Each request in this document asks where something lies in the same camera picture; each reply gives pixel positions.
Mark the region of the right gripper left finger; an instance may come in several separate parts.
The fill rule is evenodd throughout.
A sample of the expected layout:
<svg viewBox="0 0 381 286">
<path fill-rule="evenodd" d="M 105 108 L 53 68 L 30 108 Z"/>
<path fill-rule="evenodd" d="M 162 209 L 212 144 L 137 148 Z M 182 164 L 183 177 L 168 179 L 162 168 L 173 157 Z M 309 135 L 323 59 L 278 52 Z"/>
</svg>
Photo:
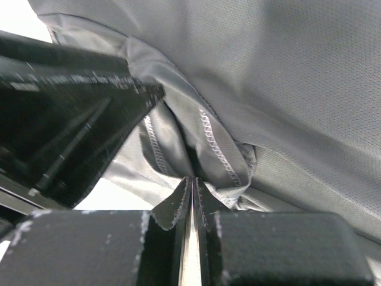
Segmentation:
<svg viewBox="0 0 381 286">
<path fill-rule="evenodd" d="M 179 285 L 192 178 L 152 210 L 41 210 L 14 231 L 2 285 Z"/>
</svg>

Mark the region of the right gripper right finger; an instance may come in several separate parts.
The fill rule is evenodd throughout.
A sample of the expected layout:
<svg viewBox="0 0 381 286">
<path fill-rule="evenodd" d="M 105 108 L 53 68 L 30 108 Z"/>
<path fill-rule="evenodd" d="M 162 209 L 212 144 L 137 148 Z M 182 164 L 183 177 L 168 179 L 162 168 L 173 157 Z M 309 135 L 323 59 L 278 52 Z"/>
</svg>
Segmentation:
<svg viewBox="0 0 381 286">
<path fill-rule="evenodd" d="M 203 285 L 373 285 L 349 224 L 334 213 L 233 211 L 192 180 Z"/>
</svg>

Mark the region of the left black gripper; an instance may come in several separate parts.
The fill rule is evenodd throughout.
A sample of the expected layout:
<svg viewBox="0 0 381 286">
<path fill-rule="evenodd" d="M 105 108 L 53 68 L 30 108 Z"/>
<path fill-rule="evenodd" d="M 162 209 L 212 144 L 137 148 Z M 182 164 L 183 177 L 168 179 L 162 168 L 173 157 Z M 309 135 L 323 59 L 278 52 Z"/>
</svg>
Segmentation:
<svg viewBox="0 0 381 286">
<path fill-rule="evenodd" d="M 1 216 L 88 195 L 164 98 L 124 58 L 1 33 Z"/>
</svg>

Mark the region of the dark grey t-shirt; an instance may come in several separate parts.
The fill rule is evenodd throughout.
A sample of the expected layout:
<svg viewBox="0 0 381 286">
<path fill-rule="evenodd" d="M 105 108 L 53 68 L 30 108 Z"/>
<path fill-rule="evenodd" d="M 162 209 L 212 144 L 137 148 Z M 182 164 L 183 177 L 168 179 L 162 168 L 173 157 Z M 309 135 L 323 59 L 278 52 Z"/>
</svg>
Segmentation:
<svg viewBox="0 0 381 286">
<path fill-rule="evenodd" d="M 52 40 L 165 90 L 94 188 L 155 206 L 184 176 L 236 210 L 335 212 L 380 277 L 379 1 L 31 1 Z"/>
</svg>

